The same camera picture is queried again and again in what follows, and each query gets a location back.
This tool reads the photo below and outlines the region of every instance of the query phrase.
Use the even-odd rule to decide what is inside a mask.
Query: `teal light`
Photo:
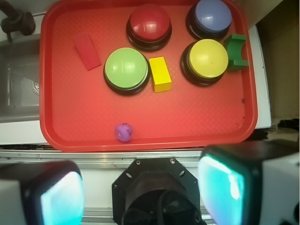
[[[83,180],[69,172],[41,196],[44,225],[79,225],[84,209]]]
[[[244,177],[211,156],[199,161],[201,200],[218,225],[240,225],[243,217]]]

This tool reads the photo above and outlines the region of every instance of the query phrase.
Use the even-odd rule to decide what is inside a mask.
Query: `sink drain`
[[[39,77],[33,82],[32,90],[33,93],[39,95]]]

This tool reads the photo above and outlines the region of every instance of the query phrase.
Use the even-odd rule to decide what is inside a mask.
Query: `green button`
[[[120,48],[107,58],[105,75],[115,86],[130,89],[142,83],[148,73],[146,58],[133,48]]]

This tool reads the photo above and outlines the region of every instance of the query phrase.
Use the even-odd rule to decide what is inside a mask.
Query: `yellow block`
[[[164,57],[149,59],[149,64],[152,71],[154,92],[170,90],[172,80]]]

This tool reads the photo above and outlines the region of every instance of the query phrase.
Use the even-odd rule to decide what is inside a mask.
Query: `faucet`
[[[10,33],[20,31],[23,35],[30,35],[34,32],[36,24],[30,12],[23,12],[15,9],[9,2],[0,0],[0,11],[7,18],[1,21],[1,28],[7,34],[7,39],[12,42]]]

